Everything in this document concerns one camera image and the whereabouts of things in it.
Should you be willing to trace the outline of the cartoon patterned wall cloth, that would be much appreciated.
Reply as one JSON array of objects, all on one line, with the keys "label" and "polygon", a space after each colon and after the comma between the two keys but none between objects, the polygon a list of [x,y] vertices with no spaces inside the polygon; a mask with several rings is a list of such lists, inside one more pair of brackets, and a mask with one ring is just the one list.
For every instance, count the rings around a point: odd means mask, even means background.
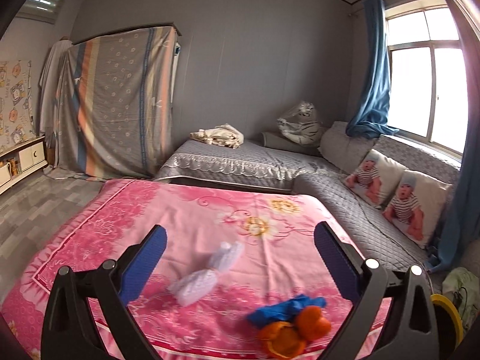
[{"label": "cartoon patterned wall cloth", "polygon": [[37,136],[33,127],[30,60],[1,61],[1,153]]}]

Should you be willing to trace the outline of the grey flat cushion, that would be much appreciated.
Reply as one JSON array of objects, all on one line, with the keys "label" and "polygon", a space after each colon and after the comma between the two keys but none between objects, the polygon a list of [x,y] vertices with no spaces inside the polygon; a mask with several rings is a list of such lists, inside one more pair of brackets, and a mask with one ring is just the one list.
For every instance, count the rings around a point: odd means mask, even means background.
[{"label": "grey flat cushion", "polygon": [[299,144],[294,143],[293,141],[290,141],[284,138],[283,135],[278,133],[262,132],[261,136],[262,136],[263,146],[270,149],[289,151],[292,153],[298,153],[298,154],[310,155],[310,156],[320,155],[320,152],[316,147],[301,146]]}]

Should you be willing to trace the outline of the white low tv cabinet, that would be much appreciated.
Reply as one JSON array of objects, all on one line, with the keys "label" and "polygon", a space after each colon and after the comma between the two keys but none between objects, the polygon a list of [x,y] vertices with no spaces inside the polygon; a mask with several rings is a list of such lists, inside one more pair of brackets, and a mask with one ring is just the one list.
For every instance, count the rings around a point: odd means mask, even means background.
[{"label": "white low tv cabinet", "polygon": [[0,194],[48,165],[43,136],[21,142],[1,153]]}]

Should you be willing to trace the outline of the right baby print pillow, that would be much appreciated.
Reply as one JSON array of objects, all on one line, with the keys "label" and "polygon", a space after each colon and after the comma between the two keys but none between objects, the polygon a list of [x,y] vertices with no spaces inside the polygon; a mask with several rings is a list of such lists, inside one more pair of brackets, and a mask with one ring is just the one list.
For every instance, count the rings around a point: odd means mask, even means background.
[{"label": "right baby print pillow", "polygon": [[425,249],[447,203],[451,184],[429,175],[405,171],[383,216]]}]

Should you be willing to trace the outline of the blue rubber glove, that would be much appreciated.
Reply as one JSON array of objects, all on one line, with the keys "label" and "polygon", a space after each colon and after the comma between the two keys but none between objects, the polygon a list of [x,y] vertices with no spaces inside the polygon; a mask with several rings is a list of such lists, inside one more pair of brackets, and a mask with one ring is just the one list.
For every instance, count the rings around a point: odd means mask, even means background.
[{"label": "blue rubber glove", "polygon": [[326,304],[324,297],[309,297],[300,294],[287,301],[270,306],[262,306],[248,314],[247,320],[258,329],[261,329],[270,323],[290,322],[307,306],[322,308],[326,307]]}]

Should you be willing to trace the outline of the light green cloth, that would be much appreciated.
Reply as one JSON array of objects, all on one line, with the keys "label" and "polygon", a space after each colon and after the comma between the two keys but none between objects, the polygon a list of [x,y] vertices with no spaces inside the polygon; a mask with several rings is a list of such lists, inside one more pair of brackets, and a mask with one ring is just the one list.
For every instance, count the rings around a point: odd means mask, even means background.
[{"label": "light green cloth", "polygon": [[442,294],[456,307],[464,331],[469,331],[479,314],[479,278],[457,267],[442,282]]}]

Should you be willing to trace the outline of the yellow rimmed trash bin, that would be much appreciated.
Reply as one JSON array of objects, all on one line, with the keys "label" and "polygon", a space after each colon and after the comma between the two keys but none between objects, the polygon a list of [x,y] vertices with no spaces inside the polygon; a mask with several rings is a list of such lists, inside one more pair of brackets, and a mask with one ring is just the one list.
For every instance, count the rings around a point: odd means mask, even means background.
[{"label": "yellow rimmed trash bin", "polygon": [[461,317],[454,304],[444,295],[432,294],[430,300],[437,322],[440,353],[449,355],[463,340]]}]

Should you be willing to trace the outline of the wall vent with louvers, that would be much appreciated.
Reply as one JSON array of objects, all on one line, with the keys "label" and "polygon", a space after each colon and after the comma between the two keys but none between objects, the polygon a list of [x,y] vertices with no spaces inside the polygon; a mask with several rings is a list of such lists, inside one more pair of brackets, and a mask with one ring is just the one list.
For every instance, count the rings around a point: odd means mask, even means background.
[{"label": "wall vent with louvers", "polygon": [[66,0],[26,0],[16,14],[27,20],[54,24]]}]

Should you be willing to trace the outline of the orange peel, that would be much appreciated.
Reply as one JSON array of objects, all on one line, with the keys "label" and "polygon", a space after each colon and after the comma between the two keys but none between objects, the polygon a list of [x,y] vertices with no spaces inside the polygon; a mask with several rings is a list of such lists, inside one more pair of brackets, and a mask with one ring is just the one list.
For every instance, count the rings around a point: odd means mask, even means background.
[{"label": "orange peel", "polygon": [[331,328],[320,306],[306,306],[294,322],[272,322],[259,330],[257,338],[270,357],[293,359],[301,355],[308,344],[327,336]]}]

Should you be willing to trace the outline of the baby print pillow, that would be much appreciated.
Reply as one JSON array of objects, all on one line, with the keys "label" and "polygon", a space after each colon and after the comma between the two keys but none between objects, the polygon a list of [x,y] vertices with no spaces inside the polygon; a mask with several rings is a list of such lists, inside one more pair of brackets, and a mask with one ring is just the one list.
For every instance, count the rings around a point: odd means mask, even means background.
[{"label": "baby print pillow", "polygon": [[343,183],[369,205],[381,208],[406,170],[406,166],[372,149]]},{"label": "baby print pillow", "polygon": [[429,175],[405,171],[383,216],[425,249],[447,203],[451,184]]}]

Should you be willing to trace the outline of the grey sofa back cushion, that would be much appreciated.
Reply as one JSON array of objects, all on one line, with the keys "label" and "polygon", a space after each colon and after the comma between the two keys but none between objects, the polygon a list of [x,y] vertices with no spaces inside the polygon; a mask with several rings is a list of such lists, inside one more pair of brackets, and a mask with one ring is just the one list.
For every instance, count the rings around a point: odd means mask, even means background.
[{"label": "grey sofa back cushion", "polygon": [[346,135],[346,128],[347,122],[335,121],[323,133],[318,150],[326,161],[351,174],[374,147],[377,138],[350,137]]}]

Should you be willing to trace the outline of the cream crumpled cloth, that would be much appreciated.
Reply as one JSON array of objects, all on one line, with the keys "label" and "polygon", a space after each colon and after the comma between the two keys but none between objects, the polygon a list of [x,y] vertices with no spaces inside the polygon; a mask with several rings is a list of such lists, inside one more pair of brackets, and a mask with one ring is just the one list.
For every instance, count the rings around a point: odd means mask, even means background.
[{"label": "cream crumpled cloth", "polygon": [[199,129],[190,133],[190,139],[211,146],[237,149],[244,143],[244,135],[230,124],[222,124],[214,128]]}]

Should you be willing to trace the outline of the grey quilted sofa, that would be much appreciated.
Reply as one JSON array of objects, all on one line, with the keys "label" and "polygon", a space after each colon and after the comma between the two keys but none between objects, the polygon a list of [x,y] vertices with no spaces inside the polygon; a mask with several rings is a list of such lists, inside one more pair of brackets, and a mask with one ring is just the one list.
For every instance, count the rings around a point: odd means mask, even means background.
[{"label": "grey quilted sofa", "polygon": [[[380,136],[372,149],[412,171],[452,186],[457,183],[459,163],[435,150],[391,136]],[[321,154],[274,150],[255,141],[245,141],[237,149],[230,149],[188,140],[170,156],[155,178],[307,194],[327,208],[364,256],[376,258],[395,270],[425,262],[439,241],[439,233],[433,234],[425,249],[420,248],[387,222],[379,209],[349,190],[342,182],[346,175]]]}]

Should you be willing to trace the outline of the window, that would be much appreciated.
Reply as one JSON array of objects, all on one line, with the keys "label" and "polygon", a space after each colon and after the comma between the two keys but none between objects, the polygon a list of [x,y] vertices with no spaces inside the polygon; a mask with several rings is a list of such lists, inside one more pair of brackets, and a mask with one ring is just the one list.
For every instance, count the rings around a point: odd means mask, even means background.
[{"label": "window", "polygon": [[391,65],[388,123],[400,135],[460,157],[468,123],[464,53],[445,0],[386,12]]}]

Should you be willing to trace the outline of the pink floral blanket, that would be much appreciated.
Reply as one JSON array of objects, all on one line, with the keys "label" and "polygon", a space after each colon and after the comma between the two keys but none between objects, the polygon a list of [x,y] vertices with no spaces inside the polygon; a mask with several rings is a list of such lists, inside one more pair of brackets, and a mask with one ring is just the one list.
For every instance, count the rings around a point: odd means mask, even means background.
[{"label": "pink floral blanket", "polygon": [[[323,297],[325,317],[338,330],[352,304],[341,297],[315,248],[325,221],[347,240],[326,207],[308,195],[112,180],[67,221],[27,265],[1,314],[21,345],[40,356],[41,327],[55,275],[64,265],[95,269],[140,242],[154,225],[168,245],[140,297],[128,308],[164,359],[262,359],[247,315],[299,294]],[[239,242],[238,261],[191,306],[179,306],[169,286],[204,268],[221,244]]]}]

